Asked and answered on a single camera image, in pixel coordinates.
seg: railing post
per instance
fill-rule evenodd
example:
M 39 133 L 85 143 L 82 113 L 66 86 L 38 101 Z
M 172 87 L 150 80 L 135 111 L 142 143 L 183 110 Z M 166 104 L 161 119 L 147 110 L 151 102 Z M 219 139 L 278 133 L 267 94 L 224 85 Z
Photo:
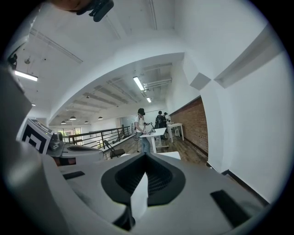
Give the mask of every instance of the railing post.
M 102 143 L 103 143 L 103 149 L 105 149 L 104 140 L 103 140 L 103 132 L 101 132 L 101 138 L 102 138 Z

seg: table top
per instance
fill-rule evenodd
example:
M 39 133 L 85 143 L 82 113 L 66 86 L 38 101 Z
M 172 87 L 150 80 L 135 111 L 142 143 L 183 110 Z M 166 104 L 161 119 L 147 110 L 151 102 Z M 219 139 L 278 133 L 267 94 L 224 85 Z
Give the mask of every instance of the table top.
M 152 137 L 152 136 L 164 135 L 165 130 L 166 130 L 166 127 L 155 129 L 155 132 L 152 132 L 151 134 L 143 134 L 140 137 Z
M 182 123 L 175 123 L 175 124 L 167 124 L 169 127 L 179 127 Z
M 161 152 L 161 153 L 157 153 L 157 154 L 173 157 L 173 158 L 176 158 L 176 159 L 181 159 L 179 152 Z

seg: brick wall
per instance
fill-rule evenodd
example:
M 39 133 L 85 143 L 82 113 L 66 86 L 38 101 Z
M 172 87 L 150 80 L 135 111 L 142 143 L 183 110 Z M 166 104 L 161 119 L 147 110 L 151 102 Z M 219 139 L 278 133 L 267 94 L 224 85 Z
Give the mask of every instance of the brick wall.
M 201 97 L 170 115 L 171 121 L 183 124 L 184 137 L 208 155 L 207 124 Z

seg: window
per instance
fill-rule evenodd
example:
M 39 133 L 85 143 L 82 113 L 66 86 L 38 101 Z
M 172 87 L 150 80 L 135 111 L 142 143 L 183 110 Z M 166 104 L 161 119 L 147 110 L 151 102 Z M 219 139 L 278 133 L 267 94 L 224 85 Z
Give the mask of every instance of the window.
M 76 127 L 76 128 L 62 128 L 62 129 L 57 129 L 58 132 L 60 132 L 63 136 L 63 141 L 65 143 L 69 143 L 69 138 L 67 136 L 69 135 L 75 135 L 75 134 L 81 134 L 81 127 Z M 75 137 L 75 141 L 77 140 L 82 140 L 81 136 Z M 77 145 L 83 145 L 83 141 L 77 142 Z

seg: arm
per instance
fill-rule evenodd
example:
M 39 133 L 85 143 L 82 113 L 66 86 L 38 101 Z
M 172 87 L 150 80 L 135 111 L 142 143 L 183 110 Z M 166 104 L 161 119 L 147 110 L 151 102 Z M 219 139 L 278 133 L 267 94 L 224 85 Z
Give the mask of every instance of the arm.
M 146 132 L 143 131 L 143 130 L 139 127 L 139 123 L 138 123 L 138 122 L 135 122 L 135 127 L 136 127 L 136 129 L 138 129 L 139 131 L 141 131 L 143 134 L 146 134 Z

